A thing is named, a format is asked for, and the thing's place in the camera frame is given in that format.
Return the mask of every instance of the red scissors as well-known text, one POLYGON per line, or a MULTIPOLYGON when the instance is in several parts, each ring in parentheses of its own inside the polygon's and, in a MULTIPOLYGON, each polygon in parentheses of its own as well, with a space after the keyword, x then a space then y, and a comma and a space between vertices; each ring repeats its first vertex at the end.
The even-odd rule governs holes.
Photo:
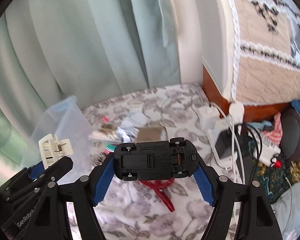
POLYGON ((169 187, 174 182, 174 178, 166 180, 164 183, 161 180, 155 180, 154 183, 149 180, 140 180, 140 182, 147 187, 154 190, 157 196, 162 200, 162 202, 167 206, 170 212, 174 211, 174 206, 171 200, 168 198, 167 194, 162 190, 164 188, 169 187))

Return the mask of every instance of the curtain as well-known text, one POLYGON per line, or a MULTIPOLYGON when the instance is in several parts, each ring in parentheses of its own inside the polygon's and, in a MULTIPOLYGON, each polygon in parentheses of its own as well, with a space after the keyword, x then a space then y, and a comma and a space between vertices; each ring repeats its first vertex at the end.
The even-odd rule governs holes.
POLYGON ((82 109, 176 83, 169 0, 13 0, 0 19, 0 121, 6 125, 0 136, 10 131, 16 144, 9 147, 16 150, 0 150, 0 166, 15 171, 22 139, 49 106, 69 95, 82 109))

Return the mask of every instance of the wooden bed frame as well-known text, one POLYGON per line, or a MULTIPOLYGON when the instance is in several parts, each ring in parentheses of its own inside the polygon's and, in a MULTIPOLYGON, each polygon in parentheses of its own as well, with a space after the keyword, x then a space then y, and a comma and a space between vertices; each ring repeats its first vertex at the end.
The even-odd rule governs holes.
MULTIPOLYGON (((210 77, 208 71, 203 66, 203 86, 202 89, 210 102, 215 102, 225 114, 229 113, 230 103, 224 99, 214 81, 210 77)), ((244 122, 262 122, 263 120, 273 121, 273 117, 278 112, 284 112, 291 107, 291 103, 282 103, 265 106, 245 106, 244 107, 244 122)))

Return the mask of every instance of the plastic storage bin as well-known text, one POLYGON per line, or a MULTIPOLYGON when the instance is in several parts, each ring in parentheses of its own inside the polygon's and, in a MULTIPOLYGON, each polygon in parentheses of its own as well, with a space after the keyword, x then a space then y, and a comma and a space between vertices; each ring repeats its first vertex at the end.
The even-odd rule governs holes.
POLYGON ((69 156, 73 160, 73 168, 58 181, 58 184, 75 182, 80 176, 89 175, 91 172, 90 154, 93 141, 89 140, 88 135, 92 133, 93 128, 76 102, 77 98, 70 96, 44 112, 32 133, 28 150, 21 163, 24 167, 30 167, 41 161, 38 142, 47 134, 56 134, 60 140, 68 138, 74 152, 69 156))

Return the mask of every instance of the blue textured grip pad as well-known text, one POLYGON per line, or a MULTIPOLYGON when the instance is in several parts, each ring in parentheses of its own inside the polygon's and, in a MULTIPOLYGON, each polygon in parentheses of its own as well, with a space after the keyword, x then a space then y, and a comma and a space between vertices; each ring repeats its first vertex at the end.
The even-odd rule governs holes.
POLYGON ((198 168, 194 172, 193 176, 198 184, 203 199, 208 202, 210 206, 212 206, 214 204, 212 184, 200 165, 198 165, 198 168))
POLYGON ((44 166, 43 163, 40 162, 32 168, 30 178, 32 180, 37 179, 42 173, 44 173, 44 166))
POLYGON ((111 160, 108 162, 107 166, 105 167, 103 173, 100 176, 100 179, 96 184, 95 193, 92 199, 94 205, 97 205, 99 202, 103 201, 108 191, 109 185, 114 176, 113 159, 114 158, 112 157, 111 160))

